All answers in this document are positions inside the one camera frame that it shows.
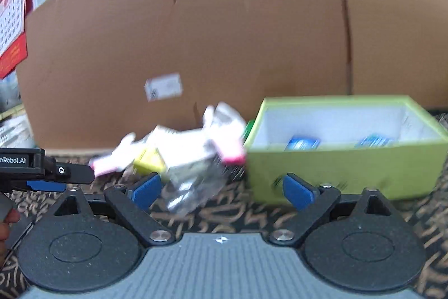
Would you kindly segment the person's left hand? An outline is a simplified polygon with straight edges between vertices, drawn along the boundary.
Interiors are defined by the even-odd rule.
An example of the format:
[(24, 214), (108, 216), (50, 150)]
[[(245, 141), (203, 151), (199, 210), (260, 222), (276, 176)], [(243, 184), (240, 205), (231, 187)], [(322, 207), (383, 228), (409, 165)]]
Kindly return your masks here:
[(0, 224), (0, 264), (3, 265), (7, 255), (6, 240), (10, 235), (10, 225), (20, 220), (20, 213), (16, 209), (11, 209), (6, 218)]

